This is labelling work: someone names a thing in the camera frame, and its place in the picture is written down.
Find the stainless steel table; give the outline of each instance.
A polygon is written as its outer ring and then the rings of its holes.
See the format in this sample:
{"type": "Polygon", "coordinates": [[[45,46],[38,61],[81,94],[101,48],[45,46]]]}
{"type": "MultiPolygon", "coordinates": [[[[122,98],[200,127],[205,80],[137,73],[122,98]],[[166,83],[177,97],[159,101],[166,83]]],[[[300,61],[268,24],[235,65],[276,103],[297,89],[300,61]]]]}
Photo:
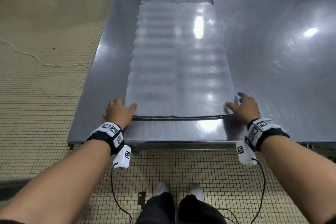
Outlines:
{"type": "MultiPolygon", "coordinates": [[[[125,96],[141,0],[113,0],[68,136],[86,141],[109,99],[125,96]]],[[[235,90],[297,142],[336,135],[336,0],[213,0],[235,90]]],[[[135,149],[233,148],[245,130],[223,120],[133,121],[135,149]]]]}

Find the floor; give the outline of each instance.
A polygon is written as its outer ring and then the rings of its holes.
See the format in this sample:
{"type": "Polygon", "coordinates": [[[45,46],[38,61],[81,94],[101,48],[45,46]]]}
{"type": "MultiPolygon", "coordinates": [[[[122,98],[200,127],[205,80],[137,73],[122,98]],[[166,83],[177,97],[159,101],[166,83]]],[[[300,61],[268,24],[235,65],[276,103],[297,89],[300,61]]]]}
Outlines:
{"type": "MultiPolygon", "coordinates": [[[[0,0],[0,38],[44,63],[90,66],[109,2],[0,0]]],[[[67,133],[88,69],[43,66],[0,42],[0,71],[0,181],[32,178],[72,152],[67,133]]],[[[264,163],[263,167],[267,189],[256,223],[305,223],[264,163]]],[[[78,223],[129,222],[111,200],[110,170],[78,223]]],[[[170,183],[177,204],[190,184],[200,183],[206,202],[231,209],[240,223],[249,223],[256,213],[263,182],[260,169],[240,165],[232,151],[144,151],[132,156],[129,169],[113,177],[117,199],[133,222],[141,212],[139,192],[148,200],[159,181],[170,183]]]]}

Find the forearm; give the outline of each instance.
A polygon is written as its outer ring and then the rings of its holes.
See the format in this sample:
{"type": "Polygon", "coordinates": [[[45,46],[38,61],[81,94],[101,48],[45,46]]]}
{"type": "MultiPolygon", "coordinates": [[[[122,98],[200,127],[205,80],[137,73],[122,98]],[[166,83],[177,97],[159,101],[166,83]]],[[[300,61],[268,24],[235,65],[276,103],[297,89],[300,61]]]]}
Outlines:
{"type": "Polygon", "coordinates": [[[73,222],[90,199],[109,160],[110,147],[106,142],[86,142],[29,182],[0,211],[0,219],[27,224],[73,222]]]}
{"type": "Polygon", "coordinates": [[[310,223],[336,215],[336,165],[287,137],[271,136],[261,145],[267,164],[310,223]]]}

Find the wristband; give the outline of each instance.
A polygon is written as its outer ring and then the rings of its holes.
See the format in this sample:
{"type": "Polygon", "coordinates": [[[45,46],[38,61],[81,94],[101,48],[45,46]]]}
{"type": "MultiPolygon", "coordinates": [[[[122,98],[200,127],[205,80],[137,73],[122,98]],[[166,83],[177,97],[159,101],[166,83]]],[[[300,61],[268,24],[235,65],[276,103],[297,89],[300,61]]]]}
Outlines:
{"type": "Polygon", "coordinates": [[[260,118],[254,119],[248,124],[248,133],[245,137],[245,141],[253,151],[260,151],[261,144],[269,136],[285,136],[290,138],[289,135],[284,132],[279,125],[272,122],[271,119],[260,118]]]}
{"type": "Polygon", "coordinates": [[[111,122],[105,122],[95,129],[87,140],[91,139],[107,142],[111,148],[111,155],[117,154],[125,145],[121,127],[111,122]]]}

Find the white shoe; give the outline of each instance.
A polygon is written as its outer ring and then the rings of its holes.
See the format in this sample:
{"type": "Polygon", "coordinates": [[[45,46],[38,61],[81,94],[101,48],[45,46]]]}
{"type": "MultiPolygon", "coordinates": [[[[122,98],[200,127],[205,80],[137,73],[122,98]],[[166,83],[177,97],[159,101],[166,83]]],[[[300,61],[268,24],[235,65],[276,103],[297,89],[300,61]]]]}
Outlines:
{"type": "Polygon", "coordinates": [[[204,192],[199,184],[192,184],[188,195],[194,195],[199,201],[204,202],[204,192]]]}
{"type": "Polygon", "coordinates": [[[169,192],[169,184],[165,182],[159,182],[155,189],[155,196],[159,196],[162,193],[169,192]]]}

